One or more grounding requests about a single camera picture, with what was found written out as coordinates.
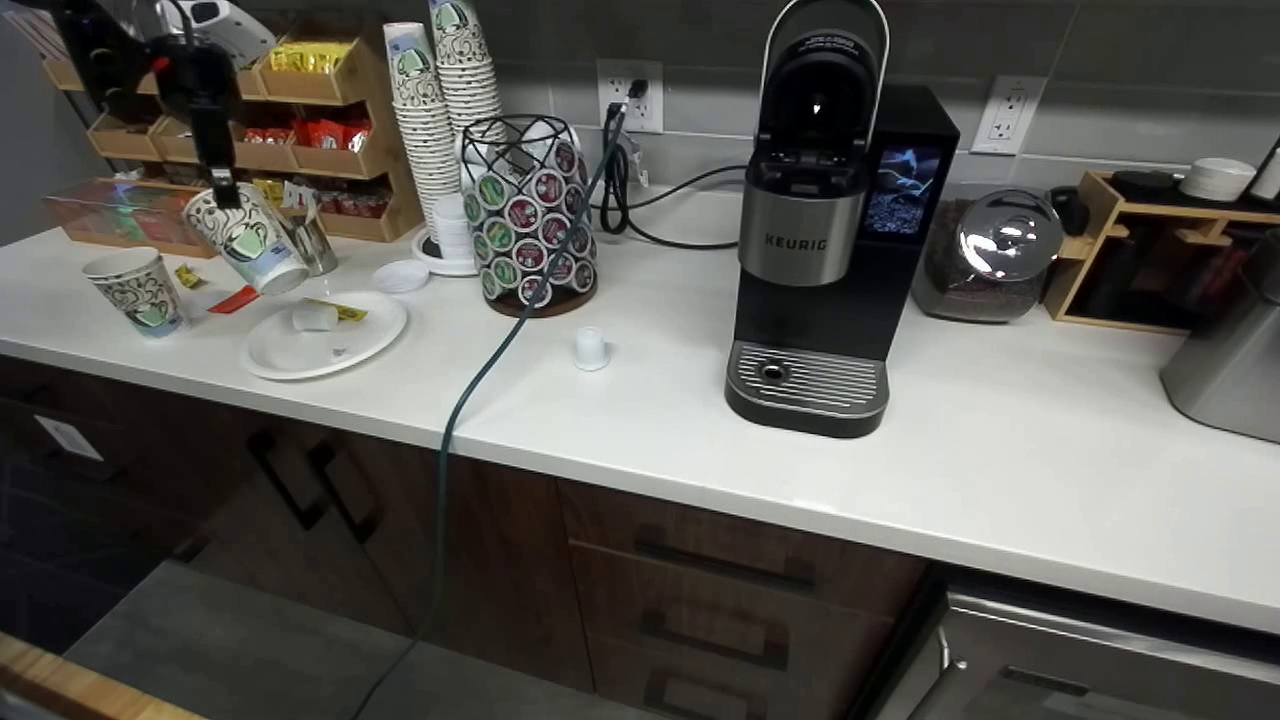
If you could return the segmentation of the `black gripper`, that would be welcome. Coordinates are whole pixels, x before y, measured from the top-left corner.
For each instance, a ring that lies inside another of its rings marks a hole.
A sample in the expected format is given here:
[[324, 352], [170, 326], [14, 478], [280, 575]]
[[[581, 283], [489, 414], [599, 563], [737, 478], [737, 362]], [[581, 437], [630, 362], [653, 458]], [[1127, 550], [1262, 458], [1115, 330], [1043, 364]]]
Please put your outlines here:
[[170, 68], [170, 106], [190, 125], [190, 143], [211, 178], [237, 169], [226, 117], [238, 106], [237, 68], [223, 49], [186, 49]]

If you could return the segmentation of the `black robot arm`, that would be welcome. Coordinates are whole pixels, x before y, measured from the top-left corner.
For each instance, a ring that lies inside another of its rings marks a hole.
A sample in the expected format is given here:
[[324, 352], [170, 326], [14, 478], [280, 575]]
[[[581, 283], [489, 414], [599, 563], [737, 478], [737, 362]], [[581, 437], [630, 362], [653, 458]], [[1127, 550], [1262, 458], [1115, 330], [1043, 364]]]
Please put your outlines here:
[[216, 190], [237, 181], [226, 122], [238, 89], [223, 49], [175, 36], [137, 39], [99, 0], [49, 0], [49, 11], [97, 106], [130, 111], [138, 80], [151, 77], [159, 106], [190, 127], [204, 178]]

